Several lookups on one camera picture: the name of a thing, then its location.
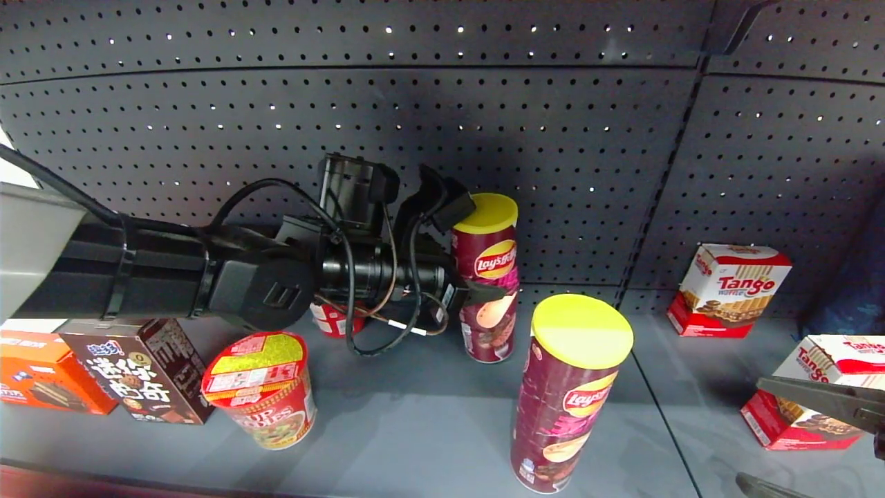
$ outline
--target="lay's chips can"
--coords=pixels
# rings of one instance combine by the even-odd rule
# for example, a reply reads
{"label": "lay's chips can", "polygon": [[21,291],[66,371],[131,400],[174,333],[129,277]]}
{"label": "lay's chips can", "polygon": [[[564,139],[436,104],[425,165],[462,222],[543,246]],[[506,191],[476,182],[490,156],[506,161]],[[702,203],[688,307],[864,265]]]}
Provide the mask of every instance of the lay's chips can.
{"label": "lay's chips can", "polygon": [[451,249],[458,272],[467,280],[497,285],[506,295],[464,307],[459,315],[467,353],[477,362],[497,363],[513,352],[516,324],[516,220],[513,199],[494,193],[473,194],[476,211],[455,225]]}
{"label": "lay's chips can", "polygon": [[550,494],[571,479],[633,331],[601,300],[559,294],[538,303],[532,336],[510,460],[519,482]]}

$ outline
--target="orange snack box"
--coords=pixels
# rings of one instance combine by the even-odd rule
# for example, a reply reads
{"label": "orange snack box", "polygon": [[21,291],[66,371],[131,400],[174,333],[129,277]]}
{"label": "orange snack box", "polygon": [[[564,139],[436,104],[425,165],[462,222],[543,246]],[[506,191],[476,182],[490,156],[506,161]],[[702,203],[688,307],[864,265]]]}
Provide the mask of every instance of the orange snack box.
{"label": "orange snack box", "polygon": [[0,331],[0,400],[107,415],[117,406],[58,334]]}

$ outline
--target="store shelf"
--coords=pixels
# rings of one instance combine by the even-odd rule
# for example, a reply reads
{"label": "store shelf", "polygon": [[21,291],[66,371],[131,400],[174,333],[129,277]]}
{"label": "store shelf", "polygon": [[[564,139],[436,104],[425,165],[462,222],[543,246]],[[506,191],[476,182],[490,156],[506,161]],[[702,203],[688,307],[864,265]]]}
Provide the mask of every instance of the store shelf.
{"label": "store shelf", "polygon": [[[510,429],[531,306],[519,308],[517,349],[498,365],[464,353],[455,331],[409,338],[380,358],[351,355],[306,320],[318,423],[297,446],[257,447],[223,413],[204,427],[146,424],[3,405],[0,455],[13,463],[162,485],[309,496],[535,496],[513,477]],[[217,353],[238,334],[185,322]],[[358,339],[382,339],[373,326]],[[633,358],[621,369],[569,487],[573,496],[695,496]]]}
{"label": "store shelf", "polygon": [[662,315],[629,318],[636,359],[704,498],[743,496],[739,471],[815,498],[881,494],[885,472],[871,437],[847,451],[768,452],[740,417],[757,378],[771,375],[796,346],[795,322],[761,320],[748,338],[732,340],[681,338]]}

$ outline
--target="box packaging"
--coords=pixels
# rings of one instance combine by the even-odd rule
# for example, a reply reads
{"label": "box packaging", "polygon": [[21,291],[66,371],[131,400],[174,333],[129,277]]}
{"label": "box packaging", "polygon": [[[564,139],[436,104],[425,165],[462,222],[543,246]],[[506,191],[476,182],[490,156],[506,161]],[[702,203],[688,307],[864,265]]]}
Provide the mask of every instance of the box packaging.
{"label": "box packaging", "polygon": [[667,318],[681,336],[744,338],[790,268],[770,247],[701,244]]}
{"label": "box packaging", "polygon": [[[807,336],[774,375],[885,389],[885,337]],[[863,434],[761,390],[743,406],[741,415],[766,449],[845,449]]]}
{"label": "box packaging", "polygon": [[10,403],[96,415],[117,406],[58,334],[0,331],[0,377]]}
{"label": "box packaging", "polygon": [[71,320],[59,335],[136,420],[202,425],[205,364],[178,321]]}

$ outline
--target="pegboard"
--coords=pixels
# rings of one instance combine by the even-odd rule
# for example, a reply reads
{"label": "pegboard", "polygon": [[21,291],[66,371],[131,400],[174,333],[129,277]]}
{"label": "pegboard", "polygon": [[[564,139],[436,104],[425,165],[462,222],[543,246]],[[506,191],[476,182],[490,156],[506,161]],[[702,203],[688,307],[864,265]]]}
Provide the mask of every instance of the pegboard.
{"label": "pegboard", "polygon": [[[621,313],[660,315],[666,313],[676,296],[675,290],[629,289],[618,308]],[[798,318],[812,301],[809,293],[777,292],[766,307],[763,318]]]}
{"label": "pegboard", "polygon": [[721,242],[785,252],[781,292],[816,292],[883,174],[885,87],[707,77],[630,287],[675,289],[696,245]]}
{"label": "pegboard", "polygon": [[618,287],[614,285],[525,284],[519,288],[518,300],[520,305],[534,307],[544,298],[549,298],[554,294],[580,294],[615,306],[618,300]]}
{"label": "pegboard", "polygon": [[[13,145],[107,206],[203,224],[244,184],[314,192],[326,152],[418,164],[520,205],[524,282],[619,284],[666,167],[693,70],[265,69],[0,86]],[[262,191],[235,214],[279,222]]]}
{"label": "pegboard", "polygon": [[778,2],[759,13],[731,56],[711,73],[770,74],[885,83],[885,3]]}
{"label": "pegboard", "polygon": [[0,82],[256,66],[694,66],[713,1],[47,4],[0,7]]}

